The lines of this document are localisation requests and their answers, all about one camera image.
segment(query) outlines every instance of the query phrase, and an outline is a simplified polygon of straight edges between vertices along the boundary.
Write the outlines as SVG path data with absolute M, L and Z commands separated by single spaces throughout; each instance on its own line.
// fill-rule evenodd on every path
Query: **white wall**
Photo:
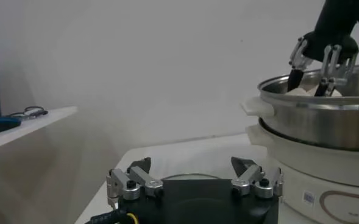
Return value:
M 19 206 L 8 211 L 14 223 L 72 223 L 128 149 L 253 124 L 239 103 L 288 71 L 322 3 L 0 0 L 4 110 L 80 109 L 35 133 L 39 141 L 27 136 L 0 149 L 1 176 L 43 214 L 30 218 Z M 359 42 L 359 27 L 354 37 Z M 11 164 L 20 171 L 5 169 Z

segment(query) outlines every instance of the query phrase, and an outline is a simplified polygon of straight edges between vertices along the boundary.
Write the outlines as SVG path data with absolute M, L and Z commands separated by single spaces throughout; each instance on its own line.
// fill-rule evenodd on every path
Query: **pot handle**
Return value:
M 241 107 L 248 116 L 273 117 L 275 113 L 272 105 L 260 97 L 247 99 L 241 104 Z
M 268 136 L 258 124 L 246 127 L 246 133 L 252 145 L 260 145 L 267 148 L 274 144 L 274 140 Z

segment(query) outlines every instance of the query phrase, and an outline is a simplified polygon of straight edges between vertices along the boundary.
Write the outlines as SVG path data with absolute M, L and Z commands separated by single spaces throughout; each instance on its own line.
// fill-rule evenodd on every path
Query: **stainless steel pot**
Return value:
M 288 76 L 259 84 L 260 99 L 243 106 L 257 115 L 260 124 L 281 137 L 330 149 L 359 151 L 359 66 L 346 86 L 338 88 L 343 97 L 287 96 Z M 306 72 L 301 86 L 312 89 L 320 81 L 319 70 Z

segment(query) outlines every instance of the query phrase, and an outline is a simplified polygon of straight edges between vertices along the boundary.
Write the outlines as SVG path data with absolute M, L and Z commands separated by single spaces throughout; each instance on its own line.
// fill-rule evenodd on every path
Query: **yellow cable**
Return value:
M 136 217 L 134 214 L 132 214 L 132 213 L 127 213 L 126 215 L 133 219 L 134 224 L 139 224 L 139 223 L 138 223 L 138 219 L 137 219 L 137 217 Z

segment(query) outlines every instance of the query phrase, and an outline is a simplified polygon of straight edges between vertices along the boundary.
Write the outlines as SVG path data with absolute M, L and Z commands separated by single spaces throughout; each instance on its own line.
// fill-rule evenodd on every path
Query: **pot rim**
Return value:
M 305 76 L 317 75 L 320 69 L 307 71 Z M 354 67 L 354 72 L 359 72 L 359 65 Z M 279 93 L 271 93 L 263 90 L 264 87 L 288 80 L 289 75 L 281 75 L 267 79 L 258 85 L 261 92 L 260 97 L 268 103 L 283 105 L 286 107 L 320 109 L 320 110 L 359 110 L 359 96 L 348 97 L 313 97 L 313 96 L 291 96 Z

